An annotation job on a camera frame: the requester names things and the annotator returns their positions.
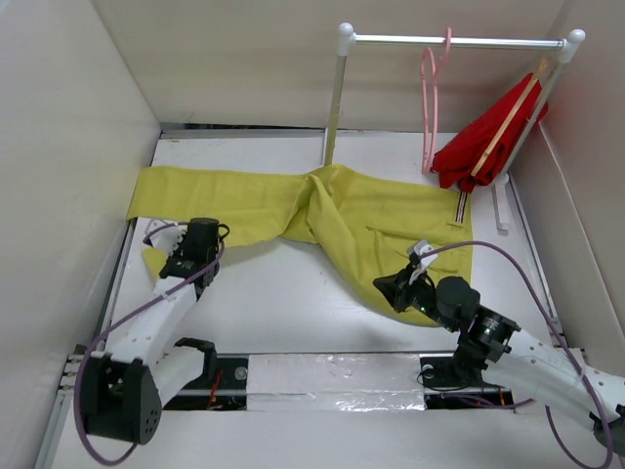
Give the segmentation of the yellow-green trousers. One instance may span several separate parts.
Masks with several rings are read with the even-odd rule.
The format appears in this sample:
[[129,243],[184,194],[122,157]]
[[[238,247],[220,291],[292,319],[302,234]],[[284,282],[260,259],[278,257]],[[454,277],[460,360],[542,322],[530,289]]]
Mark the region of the yellow-green trousers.
[[373,285],[408,262],[420,240],[451,244],[429,269],[432,280],[469,279],[471,210],[457,216],[460,195],[367,176],[340,164],[306,174],[148,167],[138,177],[127,216],[187,222],[214,218],[230,228],[228,248],[283,237],[317,244],[355,294],[374,311],[415,326],[434,321],[415,309],[397,313]]

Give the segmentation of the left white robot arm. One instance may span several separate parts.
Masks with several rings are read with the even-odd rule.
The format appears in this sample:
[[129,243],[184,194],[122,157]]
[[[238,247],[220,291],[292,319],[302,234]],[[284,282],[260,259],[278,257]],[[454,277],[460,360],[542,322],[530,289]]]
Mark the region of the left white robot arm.
[[123,319],[126,331],[84,361],[76,381],[77,422],[83,436],[147,444],[163,408],[189,383],[217,378],[213,342],[177,329],[220,269],[229,226],[213,218],[150,229],[145,245],[164,254],[153,297]]

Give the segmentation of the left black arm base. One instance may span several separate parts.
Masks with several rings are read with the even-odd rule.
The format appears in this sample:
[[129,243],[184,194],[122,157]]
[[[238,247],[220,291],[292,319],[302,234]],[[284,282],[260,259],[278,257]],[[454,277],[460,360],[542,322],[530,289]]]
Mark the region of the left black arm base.
[[207,340],[182,338],[178,349],[193,349],[203,355],[204,368],[165,406],[165,410],[238,411],[247,408],[249,356],[219,354]]

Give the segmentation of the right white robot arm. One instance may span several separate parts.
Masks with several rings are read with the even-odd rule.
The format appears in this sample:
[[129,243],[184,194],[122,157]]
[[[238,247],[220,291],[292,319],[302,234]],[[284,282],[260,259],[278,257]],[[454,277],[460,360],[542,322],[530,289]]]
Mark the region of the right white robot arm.
[[443,369],[446,387],[484,381],[523,394],[589,429],[596,440],[624,453],[624,379],[575,365],[562,349],[546,344],[480,302],[461,277],[433,283],[408,270],[374,279],[397,312],[410,307],[458,335]]

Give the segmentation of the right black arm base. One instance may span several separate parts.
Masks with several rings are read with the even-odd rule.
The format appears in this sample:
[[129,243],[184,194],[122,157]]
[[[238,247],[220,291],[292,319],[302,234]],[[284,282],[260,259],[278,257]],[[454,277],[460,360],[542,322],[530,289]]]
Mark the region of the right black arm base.
[[515,401],[505,387],[482,380],[478,371],[454,359],[452,351],[419,354],[416,381],[424,391],[426,409],[512,409]]

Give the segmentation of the red shorts on hanger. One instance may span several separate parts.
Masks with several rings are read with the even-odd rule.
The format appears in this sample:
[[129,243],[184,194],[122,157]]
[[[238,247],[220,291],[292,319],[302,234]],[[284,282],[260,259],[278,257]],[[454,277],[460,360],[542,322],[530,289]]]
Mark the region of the red shorts on hanger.
[[439,150],[433,160],[432,172],[438,174],[439,186],[449,189],[453,186],[462,192],[472,192],[477,186],[488,186],[501,173],[515,144],[534,112],[542,86],[538,82],[521,109],[516,114],[497,147],[473,178],[471,172],[480,156],[492,140],[510,108],[531,78],[527,74],[478,119],[458,133],[445,147]]

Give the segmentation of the wooden clothes hanger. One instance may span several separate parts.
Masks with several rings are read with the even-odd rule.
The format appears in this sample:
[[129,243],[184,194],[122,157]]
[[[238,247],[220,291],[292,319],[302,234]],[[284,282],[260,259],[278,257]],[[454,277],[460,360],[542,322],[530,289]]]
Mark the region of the wooden clothes hanger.
[[500,127],[498,128],[497,132],[494,134],[492,140],[489,142],[488,146],[485,148],[484,152],[482,153],[482,155],[480,156],[478,162],[476,163],[475,167],[473,168],[473,170],[471,172],[471,176],[473,178],[475,178],[475,176],[478,174],[478,172],[480,171],[480,169],[482,168],[484,163],[487,161],[487,159],[490,157],[490,155],[493,153],[493,151],[497,147],[499,141],[501,140],[502,136],[504,135],[504,133],[506,132],[506,130],[508,129],[510,124],[513,122],[516,114],[521,109],[521,107],[522,107],[523,103],[525,102],[525,100],[527,99],[528,95],[531,93],[532,89],[539,82],[541,76],[543,75],[543,73],[547,69],[549,61],[550,61],[550,59],[547,56],[543,56],[540,59],[538,66],[536,67],[536,69],[534,70],[534,72],[531,75],[531,78],[529,79],[529,81],[527,82],[525,87],[523,88],[522,92],[518,96],[518,98],[515,101],[515,103],[510,108],[508,114],[504,118],[504,120],[501,123]]

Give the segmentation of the pink plastic clothes hanger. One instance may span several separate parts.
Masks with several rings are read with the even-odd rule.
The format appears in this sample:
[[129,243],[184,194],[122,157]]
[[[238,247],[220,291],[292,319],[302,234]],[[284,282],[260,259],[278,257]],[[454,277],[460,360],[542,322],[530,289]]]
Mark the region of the pink plastic clothes hanger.
[[445,67],[450,50],[452,28],[447,27],[443,52],[438,58],[431,47],[426,47],[421,56],[420,81],[423,113],[423,149],[421,172],[432,171],[438,137],[438,76]]

